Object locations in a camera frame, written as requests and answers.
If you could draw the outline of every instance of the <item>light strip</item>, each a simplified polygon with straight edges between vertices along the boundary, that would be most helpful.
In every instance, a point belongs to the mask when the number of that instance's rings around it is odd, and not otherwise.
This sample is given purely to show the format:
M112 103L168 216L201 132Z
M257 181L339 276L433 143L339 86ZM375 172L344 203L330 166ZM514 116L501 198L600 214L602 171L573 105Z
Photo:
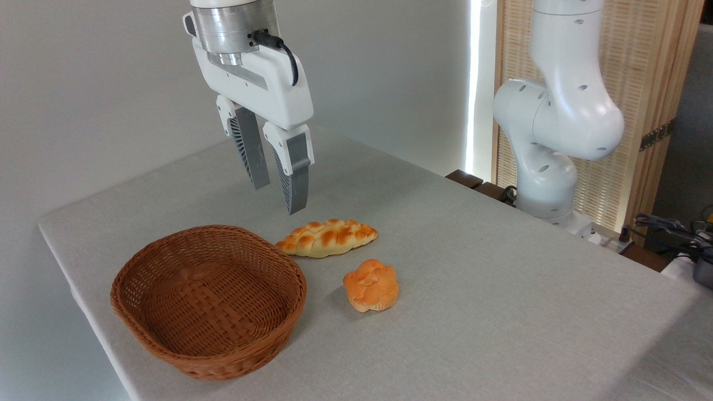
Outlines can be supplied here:
M471 60L468 75L468 123L466 125L466 164L463 170L472 174L475 169L476 148L476 92L478 91L478 45L481 41L481 0L471 0Z

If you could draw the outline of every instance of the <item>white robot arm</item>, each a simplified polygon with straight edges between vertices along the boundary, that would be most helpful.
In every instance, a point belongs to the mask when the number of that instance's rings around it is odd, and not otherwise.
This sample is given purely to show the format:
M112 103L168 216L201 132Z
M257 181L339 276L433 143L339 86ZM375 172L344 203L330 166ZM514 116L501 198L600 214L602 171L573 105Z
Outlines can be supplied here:
M604 0L533 0L530 57L545 82L511 79L493 114L518 168L516 206L589 238L591 220L573 210L577 170L568 156L600 160L624 133L624 118L599 70Z
M225 134L237 144L255 189L268 183L255 115L267 122L287 209L307 204L308 167L314 163L309 127L313 114L304 69L279 37L273 0L190 0L183 26L208 86L219 93Z

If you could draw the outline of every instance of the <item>brown woven basket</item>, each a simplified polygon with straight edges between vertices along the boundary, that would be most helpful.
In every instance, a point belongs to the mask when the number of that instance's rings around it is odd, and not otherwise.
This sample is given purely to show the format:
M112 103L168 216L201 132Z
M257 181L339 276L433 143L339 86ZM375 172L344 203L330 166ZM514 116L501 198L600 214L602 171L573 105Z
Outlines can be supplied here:
M111 305L146 350L201 380L228 380L284 348L307 296L289 256L239 227L157 240L116 276Z

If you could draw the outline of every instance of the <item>toy bread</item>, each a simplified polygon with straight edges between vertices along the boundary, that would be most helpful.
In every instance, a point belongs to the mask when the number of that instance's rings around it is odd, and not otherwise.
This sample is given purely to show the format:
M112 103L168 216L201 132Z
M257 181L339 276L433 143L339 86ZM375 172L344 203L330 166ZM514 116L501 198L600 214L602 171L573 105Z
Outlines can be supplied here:
M376 259L367 260L355 271L347 273L344 288L349 303L362 313L389 309L396 304L399 296L396 271Z
M378 233L367 224L354 220L331 219L300 227L277 243L288 255L324 258L339 255L372 242Z

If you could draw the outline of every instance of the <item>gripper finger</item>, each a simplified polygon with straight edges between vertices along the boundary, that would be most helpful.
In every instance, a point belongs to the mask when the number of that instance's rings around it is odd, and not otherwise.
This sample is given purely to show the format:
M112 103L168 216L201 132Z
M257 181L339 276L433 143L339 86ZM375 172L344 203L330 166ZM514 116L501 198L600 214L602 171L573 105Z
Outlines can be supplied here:
M257 190L266 186L270 183L270 176L255 113L224 96L218 96L216 103L225 134L235 141L253 187Z
M286 131L268 122L262 130L272 145L287 211L296 213L307 205L309 166L314 162L309 127Z

